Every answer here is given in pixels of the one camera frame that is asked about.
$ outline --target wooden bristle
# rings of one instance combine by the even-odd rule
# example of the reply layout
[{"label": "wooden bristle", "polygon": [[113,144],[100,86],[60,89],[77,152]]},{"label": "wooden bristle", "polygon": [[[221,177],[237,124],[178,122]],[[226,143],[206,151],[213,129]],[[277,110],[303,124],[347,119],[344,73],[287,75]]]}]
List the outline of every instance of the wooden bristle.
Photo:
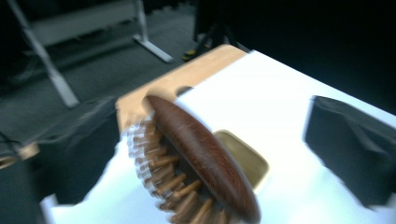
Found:
[{"label": "wooden bristle", "polygon": [[197,190],[202,185],[200,180],[195,180],[194,182],[190,183],[186,188],[174,191],[172,194],[172,198],[176,201],[180,200],[183,196],[191,193],[193,190]]},{"label": "wooden bristle", "polygon": [[149,161],[155,159],[156,157],[164,156],[167,152],[168,150],[166,149],[166,147],[159,147],[156,150],[147,152],[145,158]]},{"label": "wooden bristle", "polygon": [[148,133],[143,136],[134,137],[134,141],[136,143],[144,143],[144,142],[159,142],[163,138],[163,133],[156,132]]},{"label": "wooden bristle", "polygon": [[162,195],[166,191],[174,189],[175,187],[179,186],[186,178],[187,177],[184,174],[175,176],[174,178],[170,179],[169,181],[158,186],[155,193],[158,195]]},{"label": "wooden bristle", "polygon": [[172,222],[190,222],[191,217],[197,211],[199,198],[196,191],[191,192],[177,207],[176,214],[171,217]]},{"label": "wooden bristle", "polygon": [[212,208],[213,199],[207,199],[195,217],[192,219],[191,224],[203,223],[203,219],[206,214],[210,213],[210,209]]},{"label": "wooden bristle", "polygon": [[175,169],[172,164],[168,164],[161,169],[156,170],[151,173],[151,177],[145,180],[145,184],[152,183],[153,185],[158,185],[163,181],[168,180],[169,178],[175,175]]},{"label": "wooden bristle", "polygon": [[157,145],[157,146],[153,145],[152,147],[143,147],[141,149],[141,151],[146,156],[146,155],[148,155],[150,153],[154,153],[154,152],[156,152],[157,150],[160,150],[160,149],[161,149],[160,145]]},{"label": "wooden bristle", "polygon": [[156,161],[149,162],[148,167],[150,170],[153,170],[153,169],[157,169],[161,166],[164,166],[166,164],[178,162],[178,160],[179,160],[179,157],[177,155],[161,157],[160,159],[158,159]]},{"label": "wooden bristle", "polygon": [[227,224],[228,223],[228,216],[227,213],[223,210],[221,210],[217,217],[216,217],[216,223],[218,224]]},{"label": "wooden bristle", "polygon": [[[175,188],[175,190],[183,189],[184,184],[180,184]],[[165,202],[160,205],[160,209],[164,211],[174,211],[176,206],[180,203],[180,201],[175,201],[172,197],[166,198]]]},{"label": "wooden bristle", "polygon": [[139,123],[136,123],[139,126],[139,129],[134,131],[134,135],[142,134],[142,133],[154,133],[155,132],[155,124],[152,120],[141,120]]},{"label": "wooden bristle", "polygon": [[157,149],[158,146],[158,142],[140,142],[138,144],[135,144],[136,148],[143,148],[145,152],[148,152],[152,149]]}]

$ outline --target white table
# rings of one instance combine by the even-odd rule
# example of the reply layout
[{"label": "white table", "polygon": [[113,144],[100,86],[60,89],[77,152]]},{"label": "white table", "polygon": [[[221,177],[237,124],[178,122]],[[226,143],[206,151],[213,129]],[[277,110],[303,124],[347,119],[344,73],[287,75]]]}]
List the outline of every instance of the white table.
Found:
[{"label": "white table", "polygon": [[[252,51],[196,86],[176,103],[213,132],[226,129],[271,165],[258,194],[262,223],[395,223],[388,207],[364,208],[304,142],[313,95],[346,102],[396,127],[396,117]],[[55,206],[57,223],[166,223],[134,173],[124,142],[87,199]]]}]

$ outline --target brush handle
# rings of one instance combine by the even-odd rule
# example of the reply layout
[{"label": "brush handle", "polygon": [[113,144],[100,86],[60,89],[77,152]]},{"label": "brush handle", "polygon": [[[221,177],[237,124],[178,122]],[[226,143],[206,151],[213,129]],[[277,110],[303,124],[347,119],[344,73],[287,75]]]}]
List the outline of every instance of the brush handle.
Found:
[{"label": "brush handle", "polygon": [[157,128],[200,176],[213,196],[246,222],[261,219],[247,178],[215,136],[180,107],[155,95],[146,96]]}]

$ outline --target wooden table edge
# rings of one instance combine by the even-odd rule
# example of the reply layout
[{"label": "wooden table edge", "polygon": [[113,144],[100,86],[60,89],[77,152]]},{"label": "wooden table edge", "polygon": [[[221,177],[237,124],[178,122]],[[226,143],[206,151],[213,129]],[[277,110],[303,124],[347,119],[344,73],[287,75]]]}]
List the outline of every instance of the wooden table edge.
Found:
[{"label": "wooden table edge", "polygon": [[147,115],[142,101],[148,91],[165,91],[176,98],[176,92],[180,88],[196,86],[245,55],[246,53],[241,49],[231,45],[221,45],[121,96],[116,103],[120,131]]}]

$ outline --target black object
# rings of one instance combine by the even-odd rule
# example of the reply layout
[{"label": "black object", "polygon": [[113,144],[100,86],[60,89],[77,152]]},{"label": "black object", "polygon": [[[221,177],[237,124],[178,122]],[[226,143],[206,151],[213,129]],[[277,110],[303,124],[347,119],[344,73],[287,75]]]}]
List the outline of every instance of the black object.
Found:
[{"label": "black object", "polygon": [[305,142],[364,206],[396,192],[396,130],[334,99],[316,96]]},{"label": "black object", "polygon": [[396,114],[393,1],[231,2],[240,44]]},{"label": "black object", "polygon": [[162,9],[166,6],[177,8],[179,2],[185,2],[185,0],[143,0],[145,13],[147,14],[151,13],[153,10]]},{"label": "black object", "polygon": [[115,103],[81,104],[38,138],[29,164],[39,201],[55,193],[59,203],[79,203],[96,184],[120,140]]},{"label": "black object", "polygon": [[0,223],[45,223],[26,163],[16,151],[19,145],[0,135]]},{"label": "black object", "polygon": [[23,57],[22,51],[29,48],[7,1],[0,1],[0,39],[0,85],[8,85],[7,79],[16,75],[14,64]]},{"label": "black object", "polygon": [[[195,15],[194,40],[197,40],[199,33],[204,32],[206,35],[201,41],[199,41],[197,47],[193,51],[193,55],[185,61],[192,60],[200,56],[206,50],[214,49],[215,47],[223,44],[225,37],[228,38],[231,45],[238,48],[238,43],[236,42],[229,24],[231,16],[232,13],[229,1],[199,1]],[[207,47],[209,40],[211,40],[210,48]]]}]

